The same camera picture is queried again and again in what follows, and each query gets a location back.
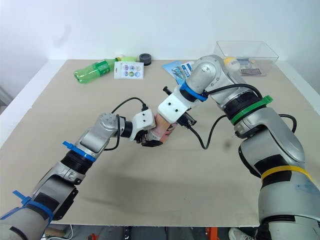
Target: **table surface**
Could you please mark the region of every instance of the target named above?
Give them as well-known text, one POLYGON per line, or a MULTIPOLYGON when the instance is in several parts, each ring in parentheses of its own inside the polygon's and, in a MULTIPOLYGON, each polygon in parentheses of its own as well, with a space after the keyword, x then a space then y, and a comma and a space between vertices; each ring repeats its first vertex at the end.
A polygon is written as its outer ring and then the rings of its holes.
MULTIPOLYGON (((156 113, 176 82, 153 61, 144 68, 143 80, 113 79, 107 74, 89 84, 79 84, 73 71, 94 60, 68 60, 0 149, 1 213, 20 205, 11 194, 30 193, 38 180, 61 160, 63 141, 75 142, 100 113, 110 112, 124 99, 140 97, 156 113)), ((320 116, 275 67, 266 77, 245 77, 278 113, 297 118, 306 169, 320 185, 318 147, 320 116)), ((130 119, 141 108, 131 101, 118 113, 130 119)), ((211 100, 192 109, 194 128, 207 139, 212 123, 223 113, 211 100)), ((258 225, 259 178, 240 161, 241 139, 225 119, 216 127, 208 150, 196 137, 177 127, 159 147, 142 147, 122 138, 119 148, 103 153, 77 188, 74 204, 59 223, 143 226, 253 226, 258 225)))

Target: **tape roll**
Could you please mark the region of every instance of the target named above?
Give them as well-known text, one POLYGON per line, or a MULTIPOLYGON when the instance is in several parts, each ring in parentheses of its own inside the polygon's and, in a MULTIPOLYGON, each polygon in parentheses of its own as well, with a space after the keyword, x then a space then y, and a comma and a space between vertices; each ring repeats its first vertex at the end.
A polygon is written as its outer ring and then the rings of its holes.
POLYGON ((148 53, 142 53, 139 55, 139 62, 143 63, 145 66, 151 64, 151 55, 148 53))

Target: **plastic bottle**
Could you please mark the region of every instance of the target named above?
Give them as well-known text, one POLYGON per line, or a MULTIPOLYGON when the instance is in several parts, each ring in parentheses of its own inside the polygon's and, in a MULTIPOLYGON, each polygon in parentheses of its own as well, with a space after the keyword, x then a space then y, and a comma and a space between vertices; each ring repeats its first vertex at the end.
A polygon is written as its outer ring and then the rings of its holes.
POLYGON ((117 58, 105 59, 100 62, 95 62, 85 68, 76 70, 73 74, 79 83, 86 84, 95 78, 113 71, 115 68, 115 62, 117 61, 117 58))

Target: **orange object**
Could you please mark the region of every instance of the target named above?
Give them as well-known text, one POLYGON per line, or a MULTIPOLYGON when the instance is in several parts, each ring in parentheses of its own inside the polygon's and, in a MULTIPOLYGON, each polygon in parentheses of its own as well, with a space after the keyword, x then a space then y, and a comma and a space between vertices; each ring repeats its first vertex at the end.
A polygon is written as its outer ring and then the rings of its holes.
POLYGON ((208 236, 209 240, 219 240, 217 227, 206 227, 205 234, 208 236))
POLYGON ((89 236, 86 237, 86 240, 98 240, 98 235, 91 233, 89 236))

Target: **clear plastic container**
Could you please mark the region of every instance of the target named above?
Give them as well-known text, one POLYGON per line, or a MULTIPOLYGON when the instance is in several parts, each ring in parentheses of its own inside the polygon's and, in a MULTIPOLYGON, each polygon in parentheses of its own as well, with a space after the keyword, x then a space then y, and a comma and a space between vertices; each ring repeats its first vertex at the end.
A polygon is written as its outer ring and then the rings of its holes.
POLYGON ((266 76, 279 58, 263 41, 217 41, 214 54, 236 58, 242 76, 266 76))

